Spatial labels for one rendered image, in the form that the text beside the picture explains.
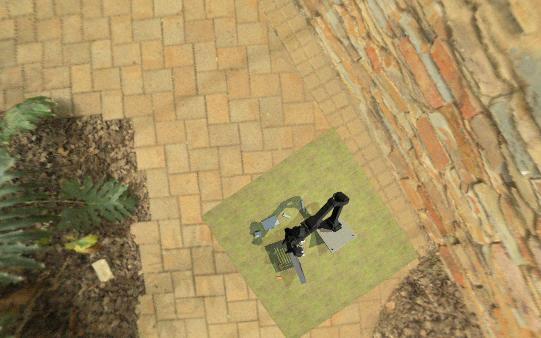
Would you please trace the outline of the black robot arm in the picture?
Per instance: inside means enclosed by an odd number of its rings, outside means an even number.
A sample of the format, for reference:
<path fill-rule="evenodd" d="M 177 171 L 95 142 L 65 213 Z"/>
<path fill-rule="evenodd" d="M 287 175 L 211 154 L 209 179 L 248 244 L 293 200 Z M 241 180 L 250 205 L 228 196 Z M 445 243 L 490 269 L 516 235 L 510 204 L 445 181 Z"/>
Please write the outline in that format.
<path fill-rule="evenodd" d="M 334 198 L 334 199 L 333 199 Z M 343 209 L 344 205 L 347 205 L 350 198 L 347 195 L 344 195 L 342 192 L 337 192 L 333 194 L 332 198 L 328 199 L 328 202 L 318 211 L 314 216 L 310 216 L 307 220 L 300 223 L 299 226 L 294 226 L 292 232 L 287 232 L 285 238 L 287 242 L 295 244 L 298 241 L 296 236 L 305 239 L 309 236 L 310 233 L 313 233 L 317 230 L 320 225 L 320 221 L 329 213 L 329 210 L 333 208 L 332 215 L 329 217 L 325 223 L 333 230 L 337 232 L 342 229 L 342 224 L 339 222 L 339 216 Z M 306 226 L 307 225 L 307 226 Z"/>

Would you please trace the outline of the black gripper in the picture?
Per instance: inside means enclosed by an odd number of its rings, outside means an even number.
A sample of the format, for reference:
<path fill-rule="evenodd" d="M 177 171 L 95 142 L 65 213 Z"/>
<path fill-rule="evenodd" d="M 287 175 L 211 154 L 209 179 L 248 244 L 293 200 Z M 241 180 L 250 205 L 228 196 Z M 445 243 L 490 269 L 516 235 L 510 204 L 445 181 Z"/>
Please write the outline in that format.
<path fill-rule="evenodd" d="M 287 232 L 292 232 L 292 229 L 287 227 L 287 228 L 284 229 L 284 231 L 285 231 L 285 234 L 287 234 Z M 285 253 L 287 254 L 287 253 L 293 252 L 295 256 L 301 257 L 302 252 L 301 252 L 301 250 L 297 247 L 297 245 L 299 245 L 299 243 L 300 243 L 301 241 L 303 241 L 304 239 L 302 239 L 302 238 L 299 237 L 299 236 L 296 236 L 296 237 L 298 238 L 298 241 L 297 241 L 295 244 L 293 244 L 293 245 L 294 245 L 294 248 L 290 248 L 290 249 L 289 249 L 287 252 L 285 252 Z M 284 239 L 283 245 L 286 244 L 286 243 L 288 243 L 288 242 L 287 242 L 287 239 Z"/>

